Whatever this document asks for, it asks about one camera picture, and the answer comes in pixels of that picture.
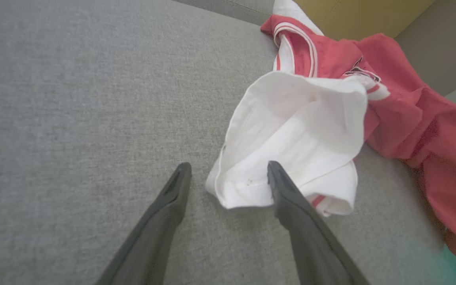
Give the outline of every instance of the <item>sofa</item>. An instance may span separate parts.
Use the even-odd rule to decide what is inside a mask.
[[[0,0],[0,285],[95,283],[184,161],[164,283],[299,284],[272,207],[204,188],[276,52],[258,25],[171,0]],[[369,146],[355,164],[354,213],[325,220],[369,282],[456,284],[413,172]]]

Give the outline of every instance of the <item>yellow cushion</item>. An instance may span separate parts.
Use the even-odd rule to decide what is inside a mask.
[[[379,32],[394,38],[434,0],[295,0],[326,36],[361,40]]]

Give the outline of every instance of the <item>gray couch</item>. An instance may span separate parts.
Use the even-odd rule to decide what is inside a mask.
[[[0,0],[0,284],[94,283],[182,161],[165,284],[298,284],[272,208],[204,190],[275,54],[257,25],[171,0]],[[356,211],[326,220],[369,281],[456,284],[410,172],[367,146],[356,164]]]

